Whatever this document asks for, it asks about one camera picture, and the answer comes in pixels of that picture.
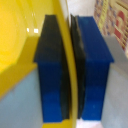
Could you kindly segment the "gripper blue black-padded left finger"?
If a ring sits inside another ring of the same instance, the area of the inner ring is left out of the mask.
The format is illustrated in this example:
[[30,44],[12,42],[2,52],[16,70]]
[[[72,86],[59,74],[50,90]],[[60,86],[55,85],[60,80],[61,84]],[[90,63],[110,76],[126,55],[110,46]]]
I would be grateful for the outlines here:
[[69,118],[70,80],[63,41],[55,15],[46,15],[34,61],[38,64],[45,123]]

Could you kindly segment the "gripper blue black-padded right finger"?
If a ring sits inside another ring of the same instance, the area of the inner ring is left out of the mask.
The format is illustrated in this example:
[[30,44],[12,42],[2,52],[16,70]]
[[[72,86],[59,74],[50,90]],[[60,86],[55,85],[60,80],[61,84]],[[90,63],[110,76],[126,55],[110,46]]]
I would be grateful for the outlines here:
[[93,17],[71,16],[71,37],[78,80],[78,118],[100,120],[114,59]]

